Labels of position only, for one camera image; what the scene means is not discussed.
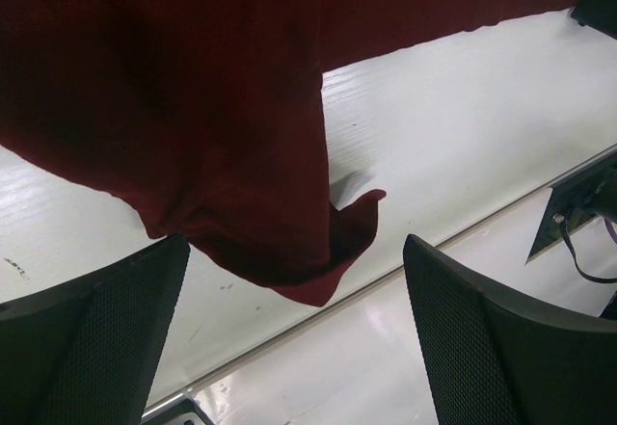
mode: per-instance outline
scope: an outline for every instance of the white desk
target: white desk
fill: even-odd
[[[566,13],[505,22],[336,70],[324,101],[332,179],[386,189],[373,247],[337,298],[617,143],[617,41]],[[0,150],[0,301],[146,246],[130,208]],[[314,312],[194,252],[150,395],[161,399]]]
[[[524,265],[550,190],[443,250],[524,293],[598,315],[617,285],[583,280],[563,244]],[[574,239],[581,262],[614,277],[602,221]],[[216,425],[437,425],[404,276],[290,336],[191,394]]]

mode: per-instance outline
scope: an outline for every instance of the wire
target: wire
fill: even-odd
[[[613,242],[615,242],[615,244],[617,244],[617,231],[615,230],[615,226],[613,225],[613,223],[608,219],[604,219],[604,225],[606,226],[606,230],[608,231],[608,235],[610,235],[610,238],[613,239]]]
[[[577,251],[575,250],[575,246],[572,244],[572,239],[570,238],[570,230],[568,228],[568,218],[563,218],[560,219],[560,223],[559,223],[559,231],[561,232],[561,238],[563,239],[564,243],[566,244],[566,247],[568,247],[568,250],[570,251],[570,254],[572,255],[572,258],[575,261],[575,266],[577,268],[578,273],[586,280],[589,280],[590,282],[594,282],[594,283],[617,283],[617,278],[612,278],[612,279],[605,279],[605,278],[597,278],[595,276],[591,276],[587,273],[585,273],[582,269],[580,269],[580,266],[578,265],[578,259],[577,259]]]

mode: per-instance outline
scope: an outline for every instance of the dark red cloth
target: dark red cloth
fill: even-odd
[[[0,0],[0,144],[324,305],[384,193],[329,204],[322,70],[575,2]]]

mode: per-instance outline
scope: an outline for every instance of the black mesh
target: black mesh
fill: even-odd
[[[478,294],[461,286],[439,261],[409,242],[405,269],[440,423],[524,423],[493,347]]]
[[[31,423],[84,304],[76,298],[0,321],[0,424]]]
[[[614,321],[531,298],[413,236],[405,272],[440,423],[617,423]]]
[[[5,325],[18,327],[29,320],[44,325],[58,313],[57,308],[74,308],[65,311],[64,319],[54,319],[62,337],[47,334],[28,352],[30,357],[36,352],[44,357],[47,340],[56,347],[55,352],[49,352],[53,368],[45,379],[41,382],[33,378],[24,386],[26,399],[27,390],[35,391],[37,396],[29,400],[29,418],[16,417],[11,423],[139,424],[174,314],[188,254],[185,239],[172,237],[104,270],[8,304],[7,311],[15,313],[40,305],[41,301],[46,301],[48,307],[0,322],[0,332]],[[58,300],[56,305],[49,303],[54,298]],[[64,345],[60,352],[59,340]],[[13,345],[26,342],[32,340],[18,338]],[[18,376],[23,369],[16,368],[11,374]],[[11,374],[0,382],[9,384]]]

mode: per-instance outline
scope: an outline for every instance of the scuff mark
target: scuff mark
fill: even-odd
[[[11,259],[8,259],[8,258],[3,258],[3,259],[18,271],[22,279],[24,279],[26,282],[30,281],[30,278],[28,277],[28,275],[26,274],[26,272],[23,270],[21,266],[19,266],[17,263],[15,263]]]
[[[317,404],[315,404],[314,406],[309,407],[306,411],[299,413],[298,415],[296,415],[295,417],[293,417],[291,420],[289,420],[289,422],[287,423],[291,423],[294,422],[297,418],[302,417],[303,415],[307,415],[309,412],[317,409],[319,406],[321,406],[324,403],[327,403],[328,401],[330,401],[330,397],[324,399],[323,401],[319,401]]]
[[[195,336],[199,333],[199,331],[201,330],[201,328],[203,327],[203,324],[201,324],[199,327],[197,327],[197,330],[191,335],[191,337],[189,338],[189,343],[191,341],[193,341],[193,338],[195,338]]]

